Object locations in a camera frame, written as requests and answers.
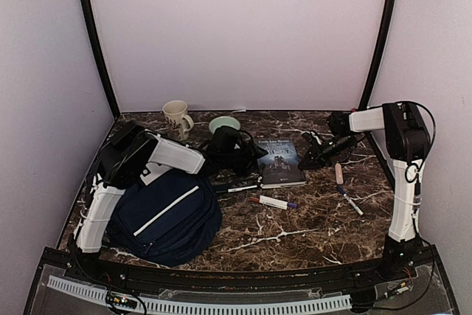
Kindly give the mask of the dark blue hardcover book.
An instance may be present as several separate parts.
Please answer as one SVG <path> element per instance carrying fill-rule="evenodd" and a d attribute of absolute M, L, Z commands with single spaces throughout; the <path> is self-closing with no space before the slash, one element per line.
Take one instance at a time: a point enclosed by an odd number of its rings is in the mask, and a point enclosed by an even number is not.
<path fill-rule="evenodd" d="M 299 157 L 290 139 L 257 139 L 257 146 L 267 154 L 257 160 L 263 189 L 299 186 L 306 183 L 298 168 Z"/>

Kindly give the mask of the navy blue student backpack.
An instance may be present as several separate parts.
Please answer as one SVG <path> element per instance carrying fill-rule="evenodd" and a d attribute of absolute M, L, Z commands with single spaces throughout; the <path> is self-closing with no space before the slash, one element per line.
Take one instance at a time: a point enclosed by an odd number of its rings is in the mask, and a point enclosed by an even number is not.
<path fill-rule="evenodd" d="M 74 233 L 82 253 L 112 246 L 164 266 L 187 263 L 204 251 L 222 214 L 201 160 L 131 159 L 111 151 L 94 164 L 91 201 Z"/>

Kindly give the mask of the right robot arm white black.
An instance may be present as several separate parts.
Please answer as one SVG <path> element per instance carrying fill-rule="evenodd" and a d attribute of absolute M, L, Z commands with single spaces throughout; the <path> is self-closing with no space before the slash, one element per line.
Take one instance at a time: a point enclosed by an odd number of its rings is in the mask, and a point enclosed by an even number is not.
<path fill-rule="evenodd" d="M 376 274 L 384 281 L 395 279 L 423 244 L 419 233 L 423 167 L 436 136 L 424 122 L 425 109 L 403 101 L 351 113 L 333 112 L 327 119 L 331 139 L 324 140 L 315 131 L 303 133 L 310 147 L 298 168 L 315 170 L 331 166 L 335 156 L 358 144 L 360 134 L 383 131 L 395 179 L 392 221 L 376 266 Z"/>

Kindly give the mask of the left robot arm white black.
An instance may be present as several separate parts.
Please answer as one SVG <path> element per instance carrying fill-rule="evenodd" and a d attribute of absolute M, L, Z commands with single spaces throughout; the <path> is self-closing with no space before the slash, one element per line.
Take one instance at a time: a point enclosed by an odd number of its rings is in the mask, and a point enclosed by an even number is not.
<path fill-rule="evenodd" d="M 135 255 L 186 258 L 205 249 L 221 225 L 215 188 L 221 170 L 247 176 L 267 154 L 253 136 L 221 126 L 198 147 L 129 122 L 99 152 L 86 182 L 72 242 L 74 268 L 89 283 L 104 276 L 91 255 L 104 236 Z"/>

